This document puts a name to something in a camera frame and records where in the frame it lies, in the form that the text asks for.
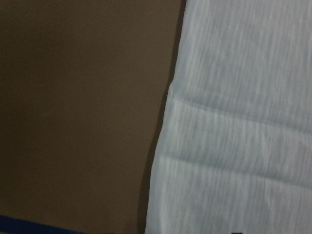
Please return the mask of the light blue button shirt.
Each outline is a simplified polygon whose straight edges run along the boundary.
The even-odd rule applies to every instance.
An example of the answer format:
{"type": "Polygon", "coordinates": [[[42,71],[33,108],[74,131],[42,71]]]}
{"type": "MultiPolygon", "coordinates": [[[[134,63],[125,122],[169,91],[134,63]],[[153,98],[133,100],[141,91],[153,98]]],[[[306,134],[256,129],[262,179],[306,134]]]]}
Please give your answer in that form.
{"type": "Polygon", "coordinates": [[[311,231],[311,1],[187,1],[145,232],[311,231]]]}

